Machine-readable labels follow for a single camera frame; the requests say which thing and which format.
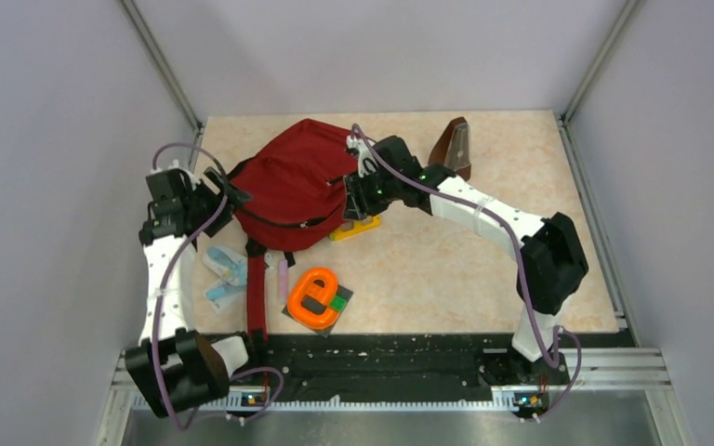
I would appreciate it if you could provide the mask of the red backpack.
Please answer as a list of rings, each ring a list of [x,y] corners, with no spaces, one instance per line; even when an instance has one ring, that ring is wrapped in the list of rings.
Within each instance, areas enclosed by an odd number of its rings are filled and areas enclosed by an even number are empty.
[[[357,170],[347,152],[349,134],[343,127],[303,119],[228,174],[231,185],[250,196],[234,206],[234,216],[247,237],[247,333],[258,348],[268,340],[265,255],[279,251],[291,257],[343,223],[343,178]]]

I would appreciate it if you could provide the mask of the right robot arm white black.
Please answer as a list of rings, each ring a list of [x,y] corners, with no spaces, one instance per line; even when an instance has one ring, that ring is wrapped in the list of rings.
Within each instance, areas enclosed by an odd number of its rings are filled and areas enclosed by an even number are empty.
[[[510,375],[532,383],[546,364],[558,367],[558,336],[566,300],[588,273],[585,251],[573,220],[542,217],[479,191],[442,164],[422,166],[404,140],[372,142],[355,132],[346,151],[358,164],[344,177],[347,220],[364,220],[396,202],[456,223],[503,249],[516,263],[516,289],[524,303],[508,357]]]

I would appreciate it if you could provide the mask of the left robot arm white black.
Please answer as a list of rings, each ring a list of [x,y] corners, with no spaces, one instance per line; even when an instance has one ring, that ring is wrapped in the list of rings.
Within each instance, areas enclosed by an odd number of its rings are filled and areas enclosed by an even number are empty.
[[[152,198],[139,242],[148,268],[147,312],[124,359],[152,412],[167,418],[226,397],[231,378],[249,384],[259,376],[261,360],[248,350],[245,333],[196,330],[192,294],[197,237],[216,235],[248,197],[212,167],[204,179],[180,167],[156,169],[146,183]]]

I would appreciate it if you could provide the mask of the light blue blister pack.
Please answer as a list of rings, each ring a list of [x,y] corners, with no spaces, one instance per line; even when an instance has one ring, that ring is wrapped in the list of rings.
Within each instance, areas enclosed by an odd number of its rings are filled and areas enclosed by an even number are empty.
[[[225,246],[213,245],[205,250],[204,265],[222,281],[232,286],[247,283],[247,257]]]

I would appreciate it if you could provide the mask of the pink eraser stick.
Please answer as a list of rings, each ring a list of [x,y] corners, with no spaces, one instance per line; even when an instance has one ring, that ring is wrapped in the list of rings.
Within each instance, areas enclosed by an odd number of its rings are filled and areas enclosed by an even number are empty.
[[[284,305],[288,298],[288,272],[289,265],[285,258],[279,260],[277,264],[276,293],[280,305]]]

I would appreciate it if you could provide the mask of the orange plastic letter toy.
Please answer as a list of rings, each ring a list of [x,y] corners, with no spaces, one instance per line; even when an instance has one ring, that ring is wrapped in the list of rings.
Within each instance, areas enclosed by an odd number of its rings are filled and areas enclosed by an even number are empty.
[[[333,325],[337,312],[329,304],[337,295],[338,279],[336,274],[327,268],[316,267],[302,274],[297,284],[289,294],[286,309],[292,319],[312,330],[323,330]],[[306,309],[303,302],[309,298],[324,309],[316,313]]]

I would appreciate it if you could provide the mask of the green toy block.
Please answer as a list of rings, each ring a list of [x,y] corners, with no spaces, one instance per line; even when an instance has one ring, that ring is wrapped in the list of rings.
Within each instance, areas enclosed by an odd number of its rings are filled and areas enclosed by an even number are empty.
[[[341,312],[348,305],[349,300],[349,296],[334,295],[329,303],[329,307],[336,312]]]

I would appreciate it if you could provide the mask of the brown wooden metronome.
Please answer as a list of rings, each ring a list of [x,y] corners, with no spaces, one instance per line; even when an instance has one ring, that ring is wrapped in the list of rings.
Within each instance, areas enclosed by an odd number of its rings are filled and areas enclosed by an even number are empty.
[[[429,155],[429,164],[441,164],[466,181],[471,177],[470,126],[459,116],[449,122]]]

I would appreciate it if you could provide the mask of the yellow triangular toy frame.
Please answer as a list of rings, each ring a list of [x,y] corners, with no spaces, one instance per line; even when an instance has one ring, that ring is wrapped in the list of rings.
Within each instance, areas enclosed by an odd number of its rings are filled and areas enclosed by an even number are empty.
[[[369,230],[376,229],[380,224],[380,216],[369,216],[364,220],[348,220],[329,234],[329,240],[332,242],[343,241]]]

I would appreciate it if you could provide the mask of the aluminium frame post left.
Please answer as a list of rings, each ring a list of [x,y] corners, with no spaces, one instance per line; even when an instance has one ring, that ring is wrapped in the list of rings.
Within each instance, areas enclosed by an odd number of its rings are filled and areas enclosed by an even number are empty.
[[[144,51],[149,57],[152,66],[157,72],[161,82],[178,111],[183,116],[185,122],[191,127],[193,134],[198,135],[204,127],[202,120],[194,111],[188,95],[174,73],[163,49],[152,32],[149,22],[145,19],[139,5],[134,0],[117,0],[116,3],[122,8],[131,27],[135,31],[137,38]]]

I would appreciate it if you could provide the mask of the aluminium frame post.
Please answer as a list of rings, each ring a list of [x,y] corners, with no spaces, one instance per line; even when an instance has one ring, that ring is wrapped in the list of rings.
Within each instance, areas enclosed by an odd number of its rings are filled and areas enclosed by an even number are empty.
[[[134,0],[117,0],[116,3],[122,8],[131,27],[135,31],[137,38],[144,51],[149,57],[152,66],[157,72],[161,82],[178,111],[183,116],[185,122],[191,127],[193,134],[198,135],[204,127],[202,120],[194,111],[188,95],[174,73],[163,49],[152,32],[149,22],[145,19],[139,5]]]
[[[567,107],[560,114],[562,127],[569,126],[575,119],[604,66],[609,62],[615,48],[619,45],[620,39],[644,4],[644,0],[628,0],[624,2],[596,55],[577,85]]]

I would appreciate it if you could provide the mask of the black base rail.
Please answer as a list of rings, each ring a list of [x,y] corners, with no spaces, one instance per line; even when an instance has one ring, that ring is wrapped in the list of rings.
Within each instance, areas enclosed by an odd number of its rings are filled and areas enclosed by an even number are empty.
[[[575,359],[551,368],[510,352],[510,334],[271,334],[248,367],[284,376],[280,402],[489,401],[493,386],[565,385]]]

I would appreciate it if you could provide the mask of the aluminium frame post right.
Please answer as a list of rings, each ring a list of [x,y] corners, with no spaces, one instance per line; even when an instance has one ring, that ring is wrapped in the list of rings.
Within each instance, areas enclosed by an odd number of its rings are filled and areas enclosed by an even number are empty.
[[[609,62],[615,48],[619,45],[620,39],[644,4],[644,0],[628,0],[624,2],[596,55],[577,85],[567,107],[560,114],[562,127],[569,126],[575,119],[604,66]]]

